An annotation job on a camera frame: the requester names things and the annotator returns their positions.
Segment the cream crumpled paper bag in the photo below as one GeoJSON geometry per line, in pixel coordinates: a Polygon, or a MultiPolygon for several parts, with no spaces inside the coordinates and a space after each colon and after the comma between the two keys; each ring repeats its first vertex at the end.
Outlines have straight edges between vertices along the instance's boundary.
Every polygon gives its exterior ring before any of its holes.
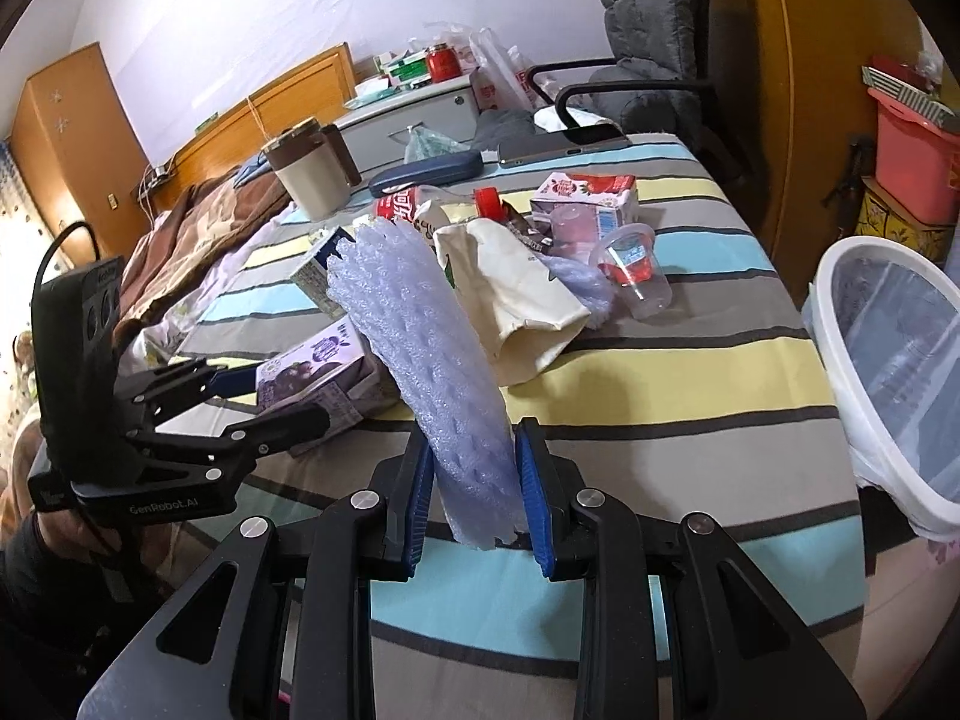
{"type": "Polygon", "coordinates": [[[586,328],[589,309],[507,227],[452,223],[433,244],[501,387],[535,379],[586,328]]]}

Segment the pink plastic bucket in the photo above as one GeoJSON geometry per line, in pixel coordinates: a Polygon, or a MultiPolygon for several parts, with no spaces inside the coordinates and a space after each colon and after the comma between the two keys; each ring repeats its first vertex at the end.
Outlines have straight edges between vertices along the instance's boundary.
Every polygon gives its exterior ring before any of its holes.
{"type": "Polygon", "coordinates": [[[869,88],[877,104],[875,178],[918,221],[953,226],[958,218],[958,137],[911,107],[869,88]]]}

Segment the pink strawberry milk carton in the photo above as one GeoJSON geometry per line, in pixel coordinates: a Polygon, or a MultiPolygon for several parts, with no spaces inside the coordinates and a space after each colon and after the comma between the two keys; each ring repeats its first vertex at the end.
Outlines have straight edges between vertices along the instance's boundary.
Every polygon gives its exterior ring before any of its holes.
{"type": "Polygon", "coordinates": [[[638,221],[633,176],[552,172],[532,197],[530,211],[547,216],[555,244],[594,244],[638,221]]]}

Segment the dark blue glasses case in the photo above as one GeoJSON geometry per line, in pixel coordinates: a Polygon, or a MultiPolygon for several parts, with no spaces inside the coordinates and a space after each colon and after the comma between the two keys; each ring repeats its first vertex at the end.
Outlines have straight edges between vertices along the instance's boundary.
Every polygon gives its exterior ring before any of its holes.
{"type": "Polygon", "coordinates": [[[444,187],[459,184],[480,176],[482,172],[482,153],[467,149],[391,167],[371,177],[368,188],[371,195],[379,199],[416,185],[444,187]]]}

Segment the black tablet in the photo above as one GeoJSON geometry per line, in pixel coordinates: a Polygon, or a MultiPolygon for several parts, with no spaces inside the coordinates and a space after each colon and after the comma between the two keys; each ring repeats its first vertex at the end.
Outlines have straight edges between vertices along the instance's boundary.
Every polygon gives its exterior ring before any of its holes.
{"type": "Polygon", "coordinates": [[[630,145],[630,138],[619,127],[605,122],[589,127],[508,138],[498,146],[498,163],[503,167],[514,167],[534,161],[628,148],[630,145]]]}

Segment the clear plastic cup red residue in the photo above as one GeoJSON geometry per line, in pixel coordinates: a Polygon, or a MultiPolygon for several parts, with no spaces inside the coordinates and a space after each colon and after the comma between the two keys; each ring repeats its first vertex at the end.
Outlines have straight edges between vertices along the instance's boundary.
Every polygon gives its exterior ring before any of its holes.
{"type": "Polygon", "coordinates": [[[644,223],[613,229],[590,251],[589,263],[604,273],[625,309],[636,320],[669,307],[672,288],[654,254],[656,232],[644,223]]]}

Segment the white rimmed trash bin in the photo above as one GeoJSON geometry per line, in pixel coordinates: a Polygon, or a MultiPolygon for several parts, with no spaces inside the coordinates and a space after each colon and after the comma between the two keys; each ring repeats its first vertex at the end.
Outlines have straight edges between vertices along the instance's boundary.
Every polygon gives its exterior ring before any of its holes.
{"type": "Polygon", "coordinates": [[[921,538],[958,538],[958,286],[889,239],[828,247],[802,307],[861,488],[921,538]]]}

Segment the wooden wardrobe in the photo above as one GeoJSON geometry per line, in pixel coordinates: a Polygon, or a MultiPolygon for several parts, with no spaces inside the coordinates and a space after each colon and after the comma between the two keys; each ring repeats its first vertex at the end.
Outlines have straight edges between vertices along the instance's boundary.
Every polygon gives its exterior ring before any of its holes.
{"type": "Polygon", "coordinates": [[[758,237],[794,299],[839,238],[851,142],[875,132],[861,68],[920,47],[908,0],[711,0],[709,75],[760,160],[758,237]]]}

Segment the beige brown lidded pitcher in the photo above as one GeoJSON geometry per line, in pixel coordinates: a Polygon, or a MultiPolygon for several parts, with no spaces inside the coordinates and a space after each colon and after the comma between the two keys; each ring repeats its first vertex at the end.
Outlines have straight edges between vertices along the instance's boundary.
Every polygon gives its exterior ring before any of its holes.
{"type": "Polygon", "coordinates": [[[329,218],[350,200],[363,177],[335,124],[309,117],[268,140],[262,154],[299,210],[311,221],[329,218]]]}

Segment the small wooden cabinet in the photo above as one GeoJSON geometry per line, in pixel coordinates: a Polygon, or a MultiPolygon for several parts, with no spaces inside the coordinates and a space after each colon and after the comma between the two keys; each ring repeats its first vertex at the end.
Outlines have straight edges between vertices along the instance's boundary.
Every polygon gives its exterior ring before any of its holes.
{"type": "Polygon", "coordinates": [[[83,220],[101,254],[132,254],[148,231],[137,200],[148,160],[98,44],[26,80],[10,149],[52,234],[83,220]]]}

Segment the grey chair cushion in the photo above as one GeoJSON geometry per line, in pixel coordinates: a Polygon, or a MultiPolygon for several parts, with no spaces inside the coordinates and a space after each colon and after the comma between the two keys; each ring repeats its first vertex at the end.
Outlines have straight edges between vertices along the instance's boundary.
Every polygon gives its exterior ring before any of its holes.
{"type": "MultiPolygon", "coordinates": [[[[697,78],[690,0],[601,0],[612,65],[590,77],[605,82],[693,82],[697,78]]],[[[596,114],[630,133],[670,132],[691,145],[700,135],[692,91],[627,89],[590,93],[596,114]]]]}

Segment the red jar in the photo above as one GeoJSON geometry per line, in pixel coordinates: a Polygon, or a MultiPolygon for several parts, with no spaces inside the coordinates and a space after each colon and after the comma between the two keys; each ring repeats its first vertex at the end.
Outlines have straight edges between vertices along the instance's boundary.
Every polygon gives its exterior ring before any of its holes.
{"type": "Polygon", "coordinates": [[[427,50],[427,67],[433,83],[444,83],[462,75],[459,55],[446,43],[433,44],[427,50]]]}

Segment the black office chair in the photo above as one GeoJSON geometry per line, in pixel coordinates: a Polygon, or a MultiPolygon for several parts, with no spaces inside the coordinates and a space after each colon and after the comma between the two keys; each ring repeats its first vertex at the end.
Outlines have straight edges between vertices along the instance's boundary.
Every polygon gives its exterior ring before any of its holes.
{"type": "Polygon", "coordinates": [[[553,107],[560,122],[573,127],[576,124],[571,114],[571,103],[574,99],[581,99],[586,109],[590,107],[590,93],[602,91],[626,91],[627,89],[676,89],[677,91],[692,91],[698,96],[700,103],[700,130],[701,130],[701,103],[706,101],[708,94],[713,91],[708,76],[708,47],[709,47],[709,5],[711,0],[690,0],[693,10],[693,41],[695,41],[695,62],[697,62],[697,78],[693,82],[605,82],[594,83],[590,77],[599,68],[608,67],[615,62],[612,52],[607,57],[597,59],[562,60],[548,62],[530,67],[527,71],[529,85],[539,94],[545,104],[553,107]]]}

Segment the red cola bottle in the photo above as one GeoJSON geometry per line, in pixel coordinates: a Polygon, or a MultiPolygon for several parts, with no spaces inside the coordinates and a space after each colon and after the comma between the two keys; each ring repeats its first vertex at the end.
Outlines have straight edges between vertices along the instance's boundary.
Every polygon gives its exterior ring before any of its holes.
{"type": "Polygon", "coordinates": [[[412,185],[379,197],[374,204],[374,214],[387,221],[405,221],[423,232],[433,232],[452,223],[449,206],[470,206],[469,218],[487,218],[497,223],[508,219],[506,204],[494,187],[457,193],[434,185],[412,185]]]}

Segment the purple milk carton box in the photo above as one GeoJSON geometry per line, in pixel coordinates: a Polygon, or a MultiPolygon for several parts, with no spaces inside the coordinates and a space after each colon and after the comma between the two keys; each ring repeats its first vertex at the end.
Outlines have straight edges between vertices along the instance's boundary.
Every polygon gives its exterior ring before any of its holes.
{"type": "Polygon", "coordinates": [[[264,415],[301,403],[322,406],[327,413],[331,424],[324,436],[295,445],[293,457],[309,454],[400,400],[397,383],[348,316],[257,367],[256,395],[264,415]]]}

